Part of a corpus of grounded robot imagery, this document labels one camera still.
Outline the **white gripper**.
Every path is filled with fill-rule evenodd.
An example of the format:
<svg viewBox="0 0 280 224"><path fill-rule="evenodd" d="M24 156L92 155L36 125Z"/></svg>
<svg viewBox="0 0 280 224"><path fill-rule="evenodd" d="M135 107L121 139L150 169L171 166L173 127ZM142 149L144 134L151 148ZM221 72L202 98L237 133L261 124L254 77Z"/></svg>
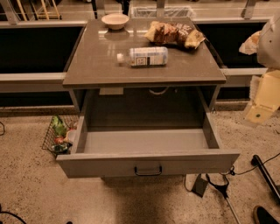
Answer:
<svg viewBox="0 0 280 224"><path fill-rule="evenodd" d="M257 53L260 31L253 33L240 46L239 52L247 55ZM261 124L271 118L280 108L280 71L272 70L261 77L253 76L249 90L250 101L244 110L244 120Z"/></svg>

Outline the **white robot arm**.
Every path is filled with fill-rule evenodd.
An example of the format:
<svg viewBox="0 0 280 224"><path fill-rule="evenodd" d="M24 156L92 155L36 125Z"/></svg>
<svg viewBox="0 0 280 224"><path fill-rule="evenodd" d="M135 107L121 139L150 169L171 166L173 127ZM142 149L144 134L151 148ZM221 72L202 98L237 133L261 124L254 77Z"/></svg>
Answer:
<svg viewBox="0 0 280 224"><path fill-rule="evenodd" d="M244 110L244 120L258 125L268 120L280 108L280 15L274 15L265 26L243 42L240 53L257 56L257 62L267 68L250 82L250 102Z"/></svg>

